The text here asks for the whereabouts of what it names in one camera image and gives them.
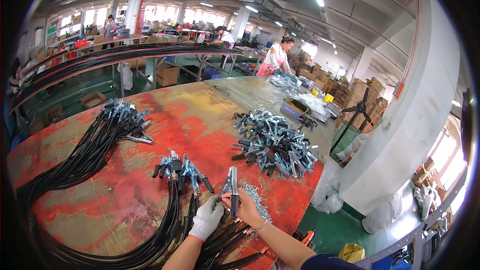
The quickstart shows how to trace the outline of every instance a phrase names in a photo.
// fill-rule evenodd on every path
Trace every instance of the worn red table surface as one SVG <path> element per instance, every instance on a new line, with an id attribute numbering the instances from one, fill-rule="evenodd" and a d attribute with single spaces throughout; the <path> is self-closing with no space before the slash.
<path id="1" fill-rule="evenodd" d="M 237 130 L 231 117 L 244 111 L 239 105 L 204 82 L 158 89 L 126 98 L 139 111 L 150 109 L 152 124 L 145 130 L 154 144 L 119 142 L 107 165 L 92 179 L 75 187 L 45 194 L 33 207 L 40 223 L 65 245 L 92 254 L 117 255 L 132 250 L 150 237 L 165 213 L 166 182 L 152 179 L 153 168 L 163 155 L 175 150 L 190 159 L 209 177 L 219 192 L 231 165 L 238 168 L 238 184 L 262 186 L 273 223 L 292 234 L 307 209 L 323 166 L 302 179 L 266 177 L 245 161 L 232 161 L 238 154 Z M 80 140 L 101 107 L 84 111 L 49 126 L 28 138 L 8 155 L 13 186 L 19 187 L 65 159 Z M 210 193 L 201 185 L 201 203 Z M 182 213 L 188 210 L 191 191 L 181 197 Z M 259 239 L 243 241 L 225 261 L 261 250 Z M 249 265 L 268 269 L 277 257 L 265 253 Z"/>

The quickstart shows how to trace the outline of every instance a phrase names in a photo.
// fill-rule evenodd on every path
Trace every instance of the fan blade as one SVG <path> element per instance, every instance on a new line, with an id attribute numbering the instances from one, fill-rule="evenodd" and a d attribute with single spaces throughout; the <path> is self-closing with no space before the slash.
<path id="1" fill-rule="evenodd" d="M 363 99 L 361 102 L 366 103 L 367 102 L 367 97 L 368 97 L 368 88 L 365 90 L 365 93 L 363 94 Z"/>
<path id="2" fill-rule="evenodd" d="M 347 107 L 346 109 L 343 109 L 342 112 L 343 113 L 347 113 L 347 112 L 356 112 L 358 111 L 358 107 L 354 106 L 354 107 Z"/>
<path id="3" fill-rule="evenodd" d="M 372 120 L 370 119 L 369 115 L 367 115 L 367 112 L 363 112 L 363 116 L 365 117 L 365 119 L 367 120 L 368 123 L 370 123 Z"/>

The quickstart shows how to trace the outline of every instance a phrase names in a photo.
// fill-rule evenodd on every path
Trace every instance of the dark blue shirt sleeve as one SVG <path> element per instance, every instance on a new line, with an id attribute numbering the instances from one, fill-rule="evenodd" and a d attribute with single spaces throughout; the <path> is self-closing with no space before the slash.
<path id="1" fill-rule="evenodd" d="M 317 254 L 306 259 L 300 270 L 365 270 L 331 253 Z"/>

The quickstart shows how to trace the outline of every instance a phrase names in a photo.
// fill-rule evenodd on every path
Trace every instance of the factory floor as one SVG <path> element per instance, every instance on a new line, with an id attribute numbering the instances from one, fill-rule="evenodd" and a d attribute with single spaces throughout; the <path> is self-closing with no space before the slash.
<path id="1" fill-rule="evenodd" d="M 247 60 L 250 63 L 255 64 L 254 59 Z M 153 80 L 153 62 L 154 59 L 147 60 L 146 69 L 141 69 L 147 78 Z M 213 56 L 209 62 L 219 65 L 220 56 Z M 176 63 L 181 66 L 196 65 L 199 66 L 199 62 L 195 56 L 178 56 Z M 230 69 L 231 63 L 227 63 L 225 69 Z M 227 77 L 228 72 L 223 72 L 223 77 Z M 119 72 L 115 68 L 114 71 L 117 86 L 120 86 Z M 245 76 L 240 71 L 233 70 L 231 76 Z M 23 108 L 27 112 L 29 120 L 33 120 L 38 117 L 45 117 L 49 107 L 60 103 L 63 109 L 63 118 L 73 116 L 77 113 L 84 111 L 80 98 L 87 94 L 98 91 L 103 93 L 107 98 L 120 97 L 119 92 L 112 86 L 111 83 L 105 83 L 102 86 L 93 87 L 87 91 L 79 92 L 80 89 L 84 89 L 90 86 L 98 85 L 103 82 L 112 79 L 112 67 L 107 66 L 104 68 L 95 69 L 80 75 L 70 77 L 65 81 L 65 84 L 58 89 L 41 92 L 36 94 L 32 99 L 28 100 Z M 182 72 L 178 72 L 177 84 L 185 84 L 190 81 L 182 75 Z M 156 88 L 163 88 L 158 83 Z M 145 78 L 134 73 L 133 75 L 133 87 L 131 90 L 125 91 L 125 96 L 147 92 L 153 89 Z M 28 135 L 28 126 L 23 125 L 21 132 L 25 136 Z M 332 157 L 337 160 L 334 153 L 337 153 L 345 149 L 351 141 L 357 136 L 357 132 L 349 131 L 340 142 L 338 148 L 333 151 Z M 366 250 L 366 256 L 371 256 L 375 252 L 389 246 L 407 233 L 409 233 L 418 223 L 420 223 L 417 215 L 417 206 L 413 203 L 413 196 L 411 192 L 404 192 L 405 206 L 401 216 L 386 229 L 378 232 L 375 235 L 368 234 L 363 230 L 362 224 L 358 219 L 352 217 L 349 213 L 343 209 L 335 214 L 326 214 L 316 211 L 313 207 L 308 207 L 305 215 L 298 226 L 298 231 L 306 233 L 309 230 L 315 229 L 317 234 L 315 240 L 315 251 L 317 253 L 333 253 L 339 254 L 341 249 L 346 243 L 357 243 Z"/>

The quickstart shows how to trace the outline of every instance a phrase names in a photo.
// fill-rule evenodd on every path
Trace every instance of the yellow bag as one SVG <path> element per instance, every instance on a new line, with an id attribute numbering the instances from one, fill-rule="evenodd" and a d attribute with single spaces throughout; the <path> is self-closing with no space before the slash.
<path id="1" fill-rule="evenodd" d="M 355 263 L 365 258 L 365 249 L 357 244 L 345 244 L 338 257 L 349 263 Z"/>

